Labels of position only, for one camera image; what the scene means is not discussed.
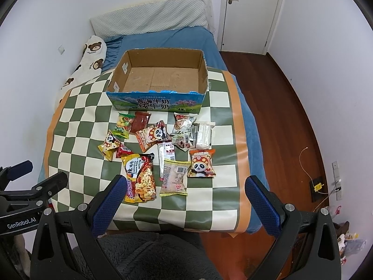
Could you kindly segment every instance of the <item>snack package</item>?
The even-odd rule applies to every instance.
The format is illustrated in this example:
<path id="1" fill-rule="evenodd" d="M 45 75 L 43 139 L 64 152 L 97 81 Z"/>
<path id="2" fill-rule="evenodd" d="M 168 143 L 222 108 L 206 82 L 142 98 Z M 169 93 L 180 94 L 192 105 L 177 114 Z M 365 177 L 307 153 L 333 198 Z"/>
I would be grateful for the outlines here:
<path id="1" fill-rule="evenodd" d="M 196 125 L 193 147 L 195 149 L 209 149 L 211 146 L 211 133 L 215 122 L 201 122 Z"/>
<path id="2" fill-rule="evenodd" d="M 188 151 L 193 147 L 193 143 L 187 133 L 172 136 L 172 143 L 183 151 Z"/>
<path id="3" fill-rule="evenodd" d="M 128 186 L 125 202 L 136 203 L 155 199 L 153 159 L 154 154 L 131 154 L 122 157 Z"/>
<path id="4" fill-rule="evenodd" d="M 119 113 L 117 125 L 113 129 L 113 135 L 128 139 L 134 119 L 135 116 Z"/>
<path id="5" fill-rule="evenodd" d="M 115 138 L 113 133 L 109 130 L 103 144 L 98 146 L 98 149 L 106 159 L 113 160 L 114 151 L 121 145 L 119 140 Z"/>
<path id="6" fill-rule="evenodd" d="M 179 135 L 181 133 L 187 133 L 192 135 L 192 124 L 197 119 L 196 115 L 181 115 L 174 113 L 175 124 L 172 129 L 171 135 Z"/>
<path id="7" fill-rule="evenodd" d="M 162 120 L 148 128 L 137 131 L 136 138 L 143 153 L 158 141 L 171 141 L 171 136 Z"/>
<path id="8" fill-rule="evenodd" d="M 116 157 L 121 158 L 123 156 L 128 156 L 129 154 L 133 154 L 132 150 L 124 145 L 124 142 L 121 142 L 121 145 L 117 149 Z"/>
<path id="9" fill-rule="evenodd" d="M 163 181 L 163 166 L 165 159 L 175 161 L 175 148 L 172 142 L 158 143 L 160 180 Z"/>
<path id="10" fill-rule="evenodd" d="M 185 195 L 187 189 L 183 183 L 184 176 L 188 172 L 190 162 L 172 161 L 165 159 L 163 183 L 159 196 Z"/>
<path id="11" fill-rule="evenodd" d="M 147 112 L 135 112 L 135 120 L 132 122 L 130 134 L 135 135 L 137 131 L 147 127 L 151 115 Z"/>
<path id="12" fill-rule="evenodd" d="M 215 149 L 208 150 L 191 150 L 192 166 L 189 170 L 188 177 L 214 177 L 216 176 L 212 168 L 211 156 Z"/>

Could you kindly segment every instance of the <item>green and white checkered mat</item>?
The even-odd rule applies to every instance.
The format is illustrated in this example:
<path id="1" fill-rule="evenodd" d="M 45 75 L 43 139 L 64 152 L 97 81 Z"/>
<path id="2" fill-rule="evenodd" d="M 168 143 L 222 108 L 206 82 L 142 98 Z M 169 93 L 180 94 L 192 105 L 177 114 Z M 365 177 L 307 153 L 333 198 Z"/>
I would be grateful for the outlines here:
<path id="1" fill-rule="evenodd" d="M 89 203 L 106 188 L 117 174 L 125 176 L 121 159 L 104 159 L 97 146 L 102 144 L 108 130 L 115 127 L 118 111 L 114 109 L 105 89 L 111 72 L 72 89 L 53 131 L 52 150 L 48 156 L 47 177 L 59 171 L 69 177 L 67 188 L 52 198 L 56 211 L 75 209 L 80 203 Z M 109 229 L 119 230 L 172 230 L 183 228 L 196 231 L 234 232 L 239 220 L 239 179 L 237 152 L 234 144 L 234 126 L 228 86 L 224 75 L 209 69 L 209 91 L 197 121 L 214 121 L 212 157 L 216 177 L 188 178 L 184 184 L 188 196 L 160 197 L 157 146 L 154 153 L 154 178 L 157 197 L 144 203 L 122 203 Z M 163 120 L 172 131 L 173 113 L 152 112 L 150 124 Z M 126 145 L 141 153 L 136 137 L 130 135 Z M 190 161 L 188 152 L 175 147 L 176 160 Z"/>

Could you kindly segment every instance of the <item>gray blanket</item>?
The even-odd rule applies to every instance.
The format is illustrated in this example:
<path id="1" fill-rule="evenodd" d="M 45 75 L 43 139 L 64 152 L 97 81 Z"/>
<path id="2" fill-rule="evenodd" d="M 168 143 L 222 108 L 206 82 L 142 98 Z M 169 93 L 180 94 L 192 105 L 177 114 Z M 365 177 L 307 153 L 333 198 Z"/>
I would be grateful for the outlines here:
<path id="1" fill-rule="evenodd" d="M 108 235 L 98 241 L 126 280 L 222 279 L 197 233 L 133 232 Z M 83 275 L 94 280 L 80 250 L 73 251 Z"/>

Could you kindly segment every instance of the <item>screw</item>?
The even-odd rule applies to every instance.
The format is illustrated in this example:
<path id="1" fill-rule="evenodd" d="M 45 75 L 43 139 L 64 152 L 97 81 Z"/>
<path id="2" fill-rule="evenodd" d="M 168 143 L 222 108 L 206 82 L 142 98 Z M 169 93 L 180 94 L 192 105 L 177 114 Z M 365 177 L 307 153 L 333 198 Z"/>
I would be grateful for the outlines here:
<path id="1" fill-rule="evenodd" d="M 52 209 L 50 207 L 44 209 L 44 215 L 46 215 L 46 216 L 50 215 L 51 212 L 52 212 Z"/>
<path id="2" fill-rule="evenodd" d="M 294 207 L 294 205 L 288 203 L 288 204 L 285 205 L 285 209 L 292 212 L 295 209 L 295 207 Z"/>
<path id="3" fill-rule="evenodd" d="M 87 204 L 81 203 L 81 204 L 78 205 L 78 210 L 80 210 L 82 212 L 82 211 L 86 210 L 87 207 L 88 207 Z"/>
<path id="4" fill-rule="evenodd" d="M 325 208 L 325 207 L 323 207 L 322 209 L 320 209 L 320 212 L 323 214 L 323 215 L 327 215 L 327 214 L 329 214 L 329 211 Z"/>

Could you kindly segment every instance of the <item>orange border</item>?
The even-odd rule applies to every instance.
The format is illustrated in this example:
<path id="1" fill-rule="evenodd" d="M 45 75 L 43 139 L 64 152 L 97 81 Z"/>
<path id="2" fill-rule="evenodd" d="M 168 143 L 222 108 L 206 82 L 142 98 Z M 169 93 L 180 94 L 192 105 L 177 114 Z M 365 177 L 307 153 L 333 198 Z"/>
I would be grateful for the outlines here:
<path id="1" fill-rule="evenodd" d="M 52 145 L 53 145 L 53 132 L 55 131 L 55 126 L 57 125 L 58 120 L 61 117 L 63 108 L 65 107 L 66 101 L 68 100 L 68 97 L 70 96 L 71 91 L 73 90 L 69 89 L 65 96 L 62 98 L 60 104 L 58 105 L 57 109 L 55 110 L 55 113 L 53 114 L 52 120 L 50 122 L 50 125 L 47 130 L 47 144 L 45 146 L 45 151 L 44 151 L 44 172 L 45 172 L 45 177 L 49 177 L 49 168 L 48 168 L 48 157 L 50 154 L 50 151 L 52 150 Z"/>
<path id="2" fill-rule="evenodd" d="M 235 233 L 243 233 L 249 226 L 251 217 L 251 203 L 245 194 L 245 181 L 250 176 L 249 151 L 246 143 L 246 131 L 244 118 L 242 116 L 241 101 L 239 99 L 237 86 L 232 75 L 222 71 L 228 85 L 229 96 L 231 97 L 233 124 L 237 148 L 237 165 L 239 178 L 239 220 Z"/>

